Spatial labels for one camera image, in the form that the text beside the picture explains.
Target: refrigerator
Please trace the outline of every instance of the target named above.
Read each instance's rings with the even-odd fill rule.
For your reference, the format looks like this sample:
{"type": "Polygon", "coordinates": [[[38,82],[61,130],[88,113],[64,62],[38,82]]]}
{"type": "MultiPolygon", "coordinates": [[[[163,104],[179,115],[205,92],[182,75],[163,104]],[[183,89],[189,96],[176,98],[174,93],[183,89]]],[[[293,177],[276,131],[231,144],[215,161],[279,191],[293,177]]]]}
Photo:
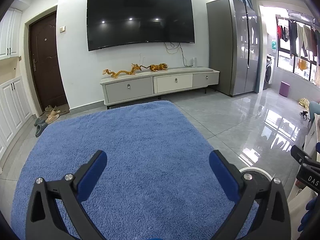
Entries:
{"type": "Polygon", "coordinates": [[[260,30],[258,17],[240,0],[207,3],[209,67],[220,71],[217,90],[235,96],[255,90],[260,30]]]}

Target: washing machine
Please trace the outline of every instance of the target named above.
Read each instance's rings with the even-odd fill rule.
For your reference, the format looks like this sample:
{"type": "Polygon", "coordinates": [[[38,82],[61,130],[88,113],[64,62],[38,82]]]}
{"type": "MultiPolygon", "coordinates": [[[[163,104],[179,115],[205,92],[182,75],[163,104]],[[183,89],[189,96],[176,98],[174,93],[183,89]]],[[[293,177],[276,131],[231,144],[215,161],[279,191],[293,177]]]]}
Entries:
{"type": "Polygon", "coordinates": [[[272,84],[273,68],[275,57],[267,54],[266,74],[264,77],[263,89],[267,89],[272,84]]]}

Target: brown door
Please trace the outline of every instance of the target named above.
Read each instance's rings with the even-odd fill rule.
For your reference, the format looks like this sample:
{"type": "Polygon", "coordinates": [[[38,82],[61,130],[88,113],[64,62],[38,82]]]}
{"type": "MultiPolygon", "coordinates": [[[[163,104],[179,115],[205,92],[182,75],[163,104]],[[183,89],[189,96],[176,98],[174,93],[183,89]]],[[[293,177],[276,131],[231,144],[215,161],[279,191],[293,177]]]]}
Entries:
{"type": "Polygon", "coordinates": [[[30,26],[30,64],[34,85],[44,108],[67,104],[59,69],[56,42],[57,12],[41,18],[30,26]]]}

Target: curved television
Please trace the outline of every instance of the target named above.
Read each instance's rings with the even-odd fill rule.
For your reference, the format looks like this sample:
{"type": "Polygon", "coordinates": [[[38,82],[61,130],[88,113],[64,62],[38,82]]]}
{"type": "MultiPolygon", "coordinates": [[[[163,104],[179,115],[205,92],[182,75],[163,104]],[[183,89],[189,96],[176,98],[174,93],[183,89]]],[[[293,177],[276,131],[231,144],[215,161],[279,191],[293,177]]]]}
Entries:
{"type": "Polygon", "coordinates": [[[142,42],[195,43],[191,0],[87,0],[89,51],[142,42]]]}

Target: door handle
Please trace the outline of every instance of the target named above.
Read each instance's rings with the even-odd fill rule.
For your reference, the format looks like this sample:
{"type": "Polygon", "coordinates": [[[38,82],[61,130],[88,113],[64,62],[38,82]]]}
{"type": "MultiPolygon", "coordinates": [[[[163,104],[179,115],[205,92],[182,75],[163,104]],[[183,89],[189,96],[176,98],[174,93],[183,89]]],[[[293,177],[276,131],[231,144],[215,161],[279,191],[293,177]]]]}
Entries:
{"type": "Polygon", "coordinates": [[[36,60],[35,60],[35,59],[33,59],[33,71],[34,71],[34,72],[37,71],[37,68],[36,68],[36,60]]]}

